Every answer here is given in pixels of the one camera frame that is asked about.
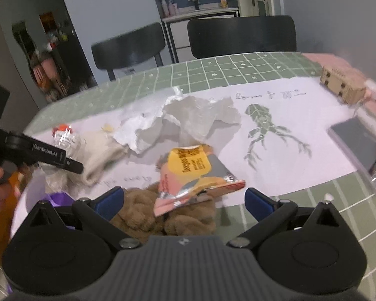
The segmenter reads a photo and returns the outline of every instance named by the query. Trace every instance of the snack bag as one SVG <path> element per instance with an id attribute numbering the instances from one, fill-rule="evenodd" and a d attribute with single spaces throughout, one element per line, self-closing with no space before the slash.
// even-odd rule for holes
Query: snack bag
<path id="1" fill-rule="evenodd" d="M 209 145 L 174 148 L 160 168 L 155 216 L 245 187 L 217 158 Z"/>

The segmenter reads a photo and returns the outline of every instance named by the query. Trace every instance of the soap bottle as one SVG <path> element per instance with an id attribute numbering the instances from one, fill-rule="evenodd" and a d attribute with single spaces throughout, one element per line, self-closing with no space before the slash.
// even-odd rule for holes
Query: soap bottle
<path id="1" fill-rule="evenodd" d="M 228 7 L 227 0 L 220 0 L 220 3 L 221 3 L 221 7 L 222 8 L 227 8 Z"/>
<path id="2" fill-rule="evenodd" d="M 167 7 L 167 2 L 165 0 L 161 0 L 161 7 L 163 8 L 164 16 L 168 17 L 170 15 Z"/>
<path id="3" fill-rule="evenodd" d="M 175 16 L 175 9 L 174 9 L 174 4 L 172 0 L 168 2 L 168 12 L 170 16 Z"/>
<path id="4" fill-rule="evenodd" d="M 173 6 L 174 6 L 175 15 L 179 15 L 177 3 L 175 3 L 174 1 L 173 1 Z"/>

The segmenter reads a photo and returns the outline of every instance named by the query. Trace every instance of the yellow label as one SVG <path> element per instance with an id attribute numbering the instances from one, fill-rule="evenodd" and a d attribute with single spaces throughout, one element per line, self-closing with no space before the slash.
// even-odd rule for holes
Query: yellow label
<path id="1" fill-rule="evenodd" d="M 200 177 L 212 169 L 212 166 L 200 145 L 195 148 L 174 148 L 168 155 L 168 168 L 177 175 Z"/>

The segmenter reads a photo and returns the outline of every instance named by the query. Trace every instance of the screw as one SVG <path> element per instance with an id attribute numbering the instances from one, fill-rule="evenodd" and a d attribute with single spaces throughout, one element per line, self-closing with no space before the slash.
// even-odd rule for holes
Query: screw
<path id="1" fill-rule="evenodd" d="M 247 238 L 243 238 L 242 236 L 237 236 L 236 238 L 230 240 L 229 243 L 234 248 L 245 248 L 251 243 L 251 241 L 249 241 Z"/>
<path id="2" fill-rule="evenodd" d="M 135 249 L 136 247 L 139 247 L 139 240 L 135 238 L 125 238 L 120 241 L 120 246 L 123 249 Z"/>

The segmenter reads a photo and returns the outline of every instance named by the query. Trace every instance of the gray wall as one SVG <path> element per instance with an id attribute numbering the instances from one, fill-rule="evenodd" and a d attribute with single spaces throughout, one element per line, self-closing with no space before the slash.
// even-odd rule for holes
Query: gray wall
<path id="1" fill-rule="evenodd" d="M 11 58 L 0 27 L 0 84 L 10 91 L 10 99 L 2 117 L 6 130 L 22 131 L 38 112 Z"/>
<path id="2" fill-rule="evenodd" d="M 79 42 L 98 84 L 109 81 L 106 71 L 93 60 L 91 46 L 140 27 L 160 22 L 155 0 L 64 0 Z M 163 63 L 170 64 L 167 47 L 161 53 Z M 142 71 L 156 67 L 154 58 L 134 67 Z M 123 72 L 115 71 L 116 76 Z"/>
<path id="3" fill-rule="evenodd" d="M 376 0 L 284 0 L 298 51 L 334 53 L 376 80 Z"/>
<path id="4" fill-rule="evenodd" d="M 12 34 L 12 24 L 25 21 L 26 30 L 39 50 L 47 44 L 39 14 L 53 12 L 57 22 L 66 19 L 63 0 L 0 0 L 0 24 L 14 63 L 40 109 L 47 105 L 43 93 L 31 77 L 28 61 Z"/>

